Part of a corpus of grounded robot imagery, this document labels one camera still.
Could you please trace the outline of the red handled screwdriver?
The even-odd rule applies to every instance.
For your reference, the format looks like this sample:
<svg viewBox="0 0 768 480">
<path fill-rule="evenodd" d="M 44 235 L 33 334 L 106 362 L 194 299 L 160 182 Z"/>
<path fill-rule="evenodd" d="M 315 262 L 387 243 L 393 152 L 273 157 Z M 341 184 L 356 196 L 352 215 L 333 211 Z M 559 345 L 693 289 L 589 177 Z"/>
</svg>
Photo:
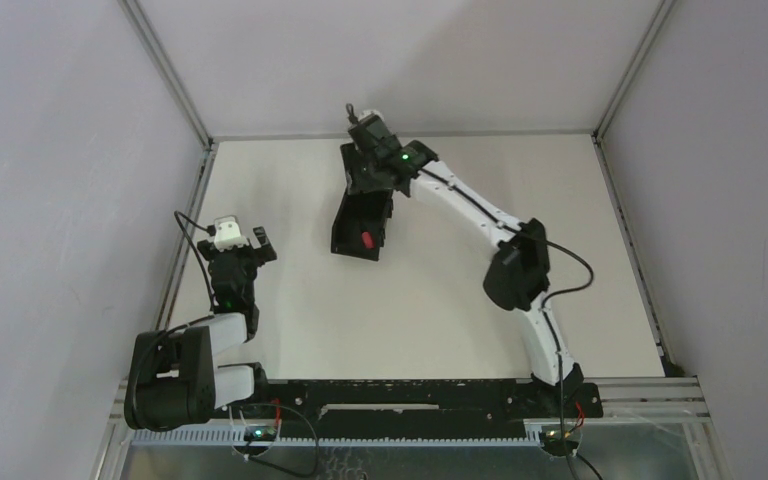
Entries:
<svg viewBox="0 0 768 480">
<path fill-rule="evenodd" d="M 363 247 L 366 250 L 373 250 L 376 248 L 376 242 L 373 238 L 372 234 L 369 231 L 363 231 L 361 233 L 361 241 L 363 244 Z"/>
</svg>

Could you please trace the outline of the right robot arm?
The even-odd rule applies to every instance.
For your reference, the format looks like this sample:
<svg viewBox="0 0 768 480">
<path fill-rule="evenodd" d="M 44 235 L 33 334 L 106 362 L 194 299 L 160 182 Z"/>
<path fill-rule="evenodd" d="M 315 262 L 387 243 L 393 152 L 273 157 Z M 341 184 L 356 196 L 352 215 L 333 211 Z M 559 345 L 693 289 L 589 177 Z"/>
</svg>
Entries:
<svg viewBox="0 0 768 480">
<path fill-rule="evenodd" d="M 565 415 L 584 383 L 554 317 L 550 251 L 583 259 L 548 239 L 538 219 L 523 221 L 469 187 L 419 140 L 403 143 L 380 113 L 347 109 L 349 142 L 340 146 L 346 187 L 331 227 L 332 253 L 376 261 L 396 193 L 449 215 L 487 244 L 489 264 L 482 289 L 489 300 L 521 318 L 521 336 L 538 385 L 538 402 L 552 416 Z"/>
</svg>

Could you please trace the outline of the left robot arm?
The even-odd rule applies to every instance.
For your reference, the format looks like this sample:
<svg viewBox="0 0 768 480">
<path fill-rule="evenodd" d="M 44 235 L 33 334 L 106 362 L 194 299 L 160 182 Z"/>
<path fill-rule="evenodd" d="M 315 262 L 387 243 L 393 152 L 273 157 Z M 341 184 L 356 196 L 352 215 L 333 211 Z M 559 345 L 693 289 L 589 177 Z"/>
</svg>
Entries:
<svg viewBox="0 0 768 480">
<path fill-rule="evenodd" d="M 264 228 L 253 233 L 256 245 L 226 218 L 198 243 L 215 300 L 211 314 L 136 337 L 123 407 L 130 428 L 164 432 L 203 424 L 231 403 L 250 417 L 270 409 L 273 392 L 260 363 L 216 360 L 252 340 L 259 327 L 254 281 L 277 254 Z"/>
</svg>

